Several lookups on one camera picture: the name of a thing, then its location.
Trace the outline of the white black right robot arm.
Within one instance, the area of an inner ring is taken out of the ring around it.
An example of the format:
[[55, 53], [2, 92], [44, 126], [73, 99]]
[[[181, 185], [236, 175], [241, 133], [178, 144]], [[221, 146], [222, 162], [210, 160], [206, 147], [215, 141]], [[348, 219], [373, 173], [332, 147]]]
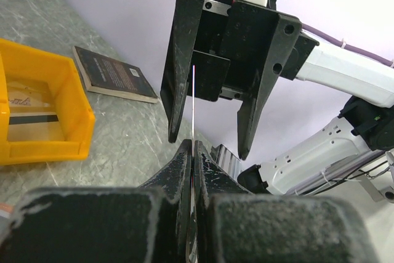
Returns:
[[393, 171], [393, 64], [330, 41], [277, 0], [175, 0], [160, 96], [168, 140], [177, 139], [186, 98], [239, 100], [238, 156], [252, 148], [279, 80], [344, 95], [332, 119], [271, 161], [242, 172], [255, 193], [314, 195], [347, 182], [371, 188], [366, 163], [386, 154]]

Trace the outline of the yellow bin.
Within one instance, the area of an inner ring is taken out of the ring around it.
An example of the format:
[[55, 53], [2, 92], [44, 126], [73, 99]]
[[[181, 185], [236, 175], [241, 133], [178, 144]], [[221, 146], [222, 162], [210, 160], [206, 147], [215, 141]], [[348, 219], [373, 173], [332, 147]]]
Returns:
[[1, 40], [1, 165], [84, 160], [94, 123], [71, 58]]

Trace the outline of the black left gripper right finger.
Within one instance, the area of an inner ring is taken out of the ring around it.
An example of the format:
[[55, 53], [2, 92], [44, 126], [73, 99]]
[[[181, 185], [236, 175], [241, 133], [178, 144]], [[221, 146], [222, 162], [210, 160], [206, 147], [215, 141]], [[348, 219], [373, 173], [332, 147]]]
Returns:
[[361, 216], [330, 197], [255, 194], [194, 145], [199, 262], [377, 262]]

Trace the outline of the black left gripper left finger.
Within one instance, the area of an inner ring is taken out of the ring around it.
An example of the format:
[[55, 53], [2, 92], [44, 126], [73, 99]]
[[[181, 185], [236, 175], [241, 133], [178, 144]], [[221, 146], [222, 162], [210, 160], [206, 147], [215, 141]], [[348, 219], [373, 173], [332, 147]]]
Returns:
[[26, 192], [1, 233], [2, 262], [187, 262], [192, 143], [138, 187]]

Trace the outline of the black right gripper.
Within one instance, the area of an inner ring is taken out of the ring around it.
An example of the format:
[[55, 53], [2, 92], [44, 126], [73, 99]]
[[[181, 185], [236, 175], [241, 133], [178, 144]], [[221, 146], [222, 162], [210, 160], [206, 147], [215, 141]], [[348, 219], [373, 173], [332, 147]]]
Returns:
[[[318, 44], [302, 32], [297, 17], [271, 6], [242, 0], [175, 0], [160, 89], [168, 141], [177, 140], [187, 91], [210, 102], [242, 100], [238, 156], [246, 160], [278, 78], [294, 80]], [[191, 64], [195, 69], [190, 71]]]

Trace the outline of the white card from red bin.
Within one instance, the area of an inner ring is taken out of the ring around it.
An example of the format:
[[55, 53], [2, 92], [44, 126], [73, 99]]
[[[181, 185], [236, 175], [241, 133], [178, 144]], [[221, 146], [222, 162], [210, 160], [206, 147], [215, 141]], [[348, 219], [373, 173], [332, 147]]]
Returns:
[[195, 221], [195, 190], [194, 190], [194, 166], [195, 166], [195, 65], [192, 65], [192, 89], [191, 89], [191, 204], [190, 204], [190, 226], [187, 251], [187, 262], [196, 262], [196, 221]]

